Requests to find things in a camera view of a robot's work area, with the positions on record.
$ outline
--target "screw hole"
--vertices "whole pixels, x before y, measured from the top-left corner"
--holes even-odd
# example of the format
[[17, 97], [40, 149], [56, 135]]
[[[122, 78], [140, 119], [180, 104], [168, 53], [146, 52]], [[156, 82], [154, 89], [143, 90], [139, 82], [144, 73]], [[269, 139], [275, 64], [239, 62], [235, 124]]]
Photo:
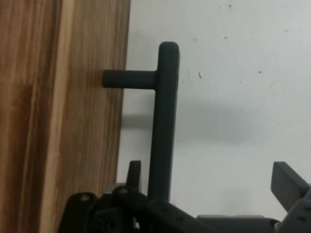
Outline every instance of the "screw hole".
[[81, 201], [87, 201], [87, 200], [89, 200], [89, 196], [86, 195], [86, 194], [83, 194], [83, 195], [80, 197], [80, 200], [81, 200]]
[[298, 216], [297, 219], [303, 222], [307, 220], [306, 217], [303, 217], [303, 216]]
[[184, 221], [184, 217], [179, 216], [176, 218], [176, 222], [183, 222]]
[[122, 189], [120, 189], [120, 191], [119, 191], [121, 194], [126, 194], [126, 193], [128, 193], [128, 191], [127, 191], [127, 189], [126, 188], [122, 188]]

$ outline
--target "metal screw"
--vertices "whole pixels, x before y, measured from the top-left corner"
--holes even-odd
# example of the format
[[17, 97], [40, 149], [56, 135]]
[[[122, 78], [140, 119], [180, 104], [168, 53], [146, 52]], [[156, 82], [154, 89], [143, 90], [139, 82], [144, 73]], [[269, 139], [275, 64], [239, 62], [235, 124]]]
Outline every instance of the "metal screw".
[[119, 191], [121, 194], [126, 194], [126, 193], [128, 193], [128, 191], [127, 191], [127, 189], [126, 188], [122, 188], [122, 189], [120, 189], [120, 191]]
[[81, 201], [87, 201], [89, 200], [89, 196], [87, 194], [83, 194], [81, 197], [80, 197], [80, 200]]

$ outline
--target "t-shaped handle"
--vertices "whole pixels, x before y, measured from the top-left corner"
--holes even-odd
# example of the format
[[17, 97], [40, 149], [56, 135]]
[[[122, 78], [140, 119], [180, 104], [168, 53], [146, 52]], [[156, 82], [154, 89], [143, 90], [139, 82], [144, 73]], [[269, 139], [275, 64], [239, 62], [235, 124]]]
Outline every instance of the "t-shaped handle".
[[155, 90], [148, 184], [151, 200], [170, 199], [178, 73], [179, 48], [174, 42], [161, 43], [156, 71], [104, 71], [104, 87]]

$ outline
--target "wood grain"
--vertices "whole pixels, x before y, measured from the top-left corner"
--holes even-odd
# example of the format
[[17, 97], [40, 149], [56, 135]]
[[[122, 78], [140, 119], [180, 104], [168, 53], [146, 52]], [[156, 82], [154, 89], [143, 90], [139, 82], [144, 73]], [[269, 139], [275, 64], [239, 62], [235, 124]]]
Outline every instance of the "wood grain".
[[0, 233], [56, 232], [67, 198], [115, 181], [130, 1], [0, 1]]

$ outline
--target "black mechanical part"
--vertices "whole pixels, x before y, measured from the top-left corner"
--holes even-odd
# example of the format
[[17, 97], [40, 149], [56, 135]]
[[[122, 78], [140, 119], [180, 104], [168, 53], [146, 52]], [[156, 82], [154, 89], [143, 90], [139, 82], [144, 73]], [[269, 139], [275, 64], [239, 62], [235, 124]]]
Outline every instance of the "black mechanical part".
[[199, 221], [218, 233], [274, 233], [279, 221], [265, 217], [199, 217]]
[[65, 206], [59, 233], [86, 233], [89, 216], [97, 201], [93, 193], [77, 193], [72, 195]]
[[282, 221], [277, 233], [310, 233], [311, 201], [299, 199]]
[[113, 191], [113, 196], [120, 208], [131, 211], [137, 219], [147, 223], [155, 232], [216, 233], [175, 206], [162, 200], [149, 200], [131, 187], [120, 186]]
[[273, 163], [271, 191], [287, 212], [296, 201], [306, 195], [309, 189], [310, 185], [287, 163]]
[[127, 172], [126, 186], [129, 186], [136, 191], [139, 190], [140, 169], [140, 161], [131, 161]]
[[104, 87], [155, 90], [148, 183], [151, 200], [170, 199], [178, 73], [179, 48], [174, 42], [160, 45], [156, 71], [104, 71]]

